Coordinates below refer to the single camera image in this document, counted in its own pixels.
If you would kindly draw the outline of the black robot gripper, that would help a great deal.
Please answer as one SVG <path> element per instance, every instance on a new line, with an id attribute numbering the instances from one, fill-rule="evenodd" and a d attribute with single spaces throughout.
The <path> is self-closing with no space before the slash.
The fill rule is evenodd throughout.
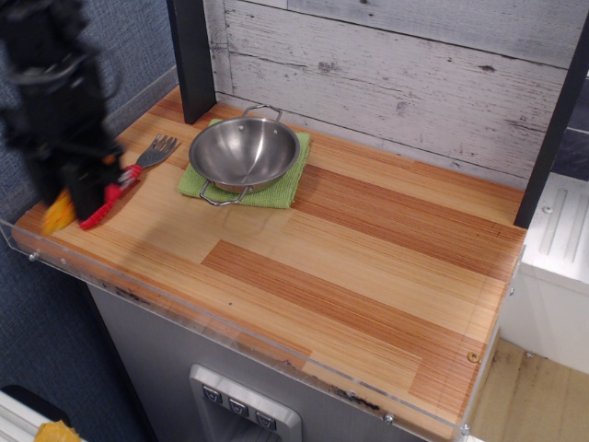
<path id="1" fill-rule="evenodd" d="M 106 97 L 98 66 L 10 64 L 7 72 L 20 97 L 17 107 L 1 111 L 8 145 L 21 150 L 47 206 L 67 188 L 77 219 L 87 220 L 122 172 L 123 149 L 104 125 Z"/>

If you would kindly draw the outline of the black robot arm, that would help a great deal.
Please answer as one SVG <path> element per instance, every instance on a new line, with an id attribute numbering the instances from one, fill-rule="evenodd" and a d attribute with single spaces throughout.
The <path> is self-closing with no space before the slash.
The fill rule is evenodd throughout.
<path id="1" fill-rule="evenodd" d="M 47 204 L 68 192 L 82 228 L 112 207 L 123 148 L 104 125 L 98 50 L 82 41 L 79 1 L 4 1 L 1 42 L 19 103 L 3 108 L 6 144 L 20 151 Z"/>

